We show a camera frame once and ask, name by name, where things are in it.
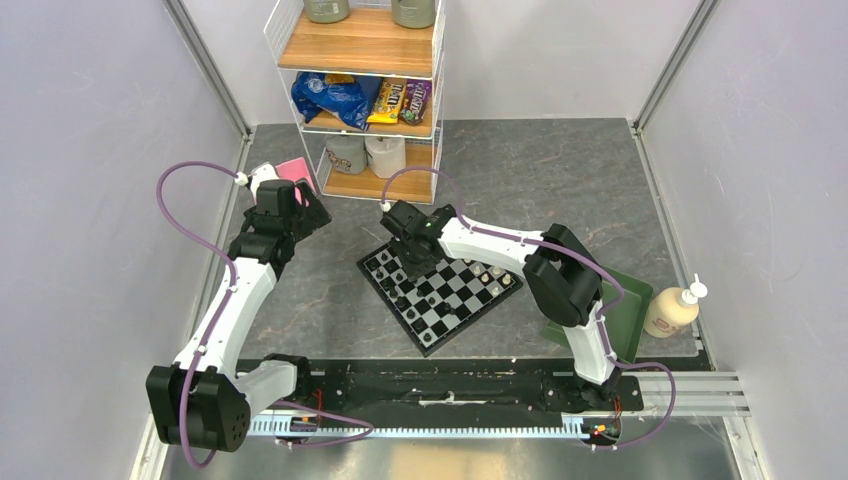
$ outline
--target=shelf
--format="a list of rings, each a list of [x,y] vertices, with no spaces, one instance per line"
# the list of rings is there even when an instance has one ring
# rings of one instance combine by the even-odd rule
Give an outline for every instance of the shelf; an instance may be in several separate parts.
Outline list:
[[[278,60],[282,68],[419,78],[433,77],[433,27],[397,25],[389,9],[354,8],[338,23],[301,12]]]
[[[433,147],[429,145],[406,145],[407,166],[433,166]],[[428,172],[409,172],[392,182],[388,198],[408,202],[430,203],[433,201],[432,174]],[[386,179],[374,175],[370,168],[358,175],[348,175],[332,170],[324,185],[327,195],[344,197],[380,198]]]
[[[344,122],[329,114],[327,112],[321,112],[312,119],[309,123],[304,123],[303,128],[305,129],[321,129],[321,130],[333,130],[337,132],[341,132],[342,130],[346,132],[358,132],[365,133],[368,135],[395,135],[395,136],[404,136],[404,137],[421,137],[421,138],[429,138],[433,135],[433,107],[434,107],[433,96],[430,96],[430,99],[427,101],[427,109],[424,110],[424,121],[422,121],[419,125],[409,125],[405,123],[403,120],[398,120],[398,123],[372,123],[370,124],[368,130],[360,130],[358,128],[353,128],[350,125],[346,125]]]

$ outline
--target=paper towel roll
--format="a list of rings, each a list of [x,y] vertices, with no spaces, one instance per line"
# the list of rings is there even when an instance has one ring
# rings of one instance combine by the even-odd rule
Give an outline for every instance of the paper towel roll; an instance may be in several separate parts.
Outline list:
[[[358,136],[331,135],[327,137],[327,156],[333,168],[351,175],[362,173],[368,164],[365,141]]]
[[[406,167],[406,141],[403,138],[368,137],[368,166],[380,178],[389,178]]]

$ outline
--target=green box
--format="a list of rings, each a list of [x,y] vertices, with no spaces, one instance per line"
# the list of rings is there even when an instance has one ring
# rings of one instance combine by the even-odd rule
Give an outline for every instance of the green box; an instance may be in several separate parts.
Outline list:
[[[645,315],[648,313],[648,305],[654,296],[654,287],[611,268],[605,267],[605,269],[624,287],[624,299],[606,313],[610,344],[620,360],[633,363],[636,360],[636,351],[639,349],[639,340],[642,338],[642,327],[645,323]],[[618,292],[607,282],[603,282],[603,286],[604,304],[608,304],[618,296]],[[542,330],[542,336],[552,342],[568,346],[565,332],[554,322],[548,322]]]

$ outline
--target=pink sponge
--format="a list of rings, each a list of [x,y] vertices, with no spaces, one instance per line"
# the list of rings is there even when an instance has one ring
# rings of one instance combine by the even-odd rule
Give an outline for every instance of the pink sponge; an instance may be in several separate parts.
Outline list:
[[[315,190],[315,184],[312,182],[312,175],[309,174],[309,167],[306,165],[306,160],[304,160],[303,157],[283,162],[277,165],[276,169],[277,175],[282,179],[291,180],[292,182],[306,179],[312,191],[317,193]],[[301,202],[300,192],[295,191],[295,195],[297,197],[297,201]]]

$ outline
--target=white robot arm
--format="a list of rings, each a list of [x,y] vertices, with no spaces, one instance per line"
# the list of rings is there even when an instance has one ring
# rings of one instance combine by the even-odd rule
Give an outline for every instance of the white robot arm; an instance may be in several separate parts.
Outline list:
[[[153,367],[147,377],[147,395],[163,443],[180,443],[180,392],[196,352],[202,356],[191,376],[186,410],[192,447],[235,451],[253,415],[280,398],[311,393],[305,358],[272,355],[243,376],[237,375],[236,362],[259,307],[294,256],[295,244],[329,223],[330,216],[305,181],[281,180],[270,165],[254,170],[248,187],[256,206],[245,212],[242,232],[228,251],[235,264],[235,285],[230,287],[226,271],[206,315],[174,363]],[[204,338],[228,290],[229,301],[209,338]]]
[[[599,323],[595,320],[602,306],[601,279],[596,273],[537,245],[473,232],[463,225],[450,205],[430,216],[403,201],[384,210],[381,223],[394,235],[392,248],[407,275],[415,278],[429,273],[441,258],[449,257],[480,261],[521,276],[529,284],[542,313],[562,326],[574,353],[575,373],[596,386],[593,388],[602,396],[612,391],[620,371],[604,350]],[[561,225],[553,225],[547,232],[524,232],[466,221],[475,229],[525,241],[553,242],[592,258],[571,231]],[[562,265],[557,268],[553,262]]]

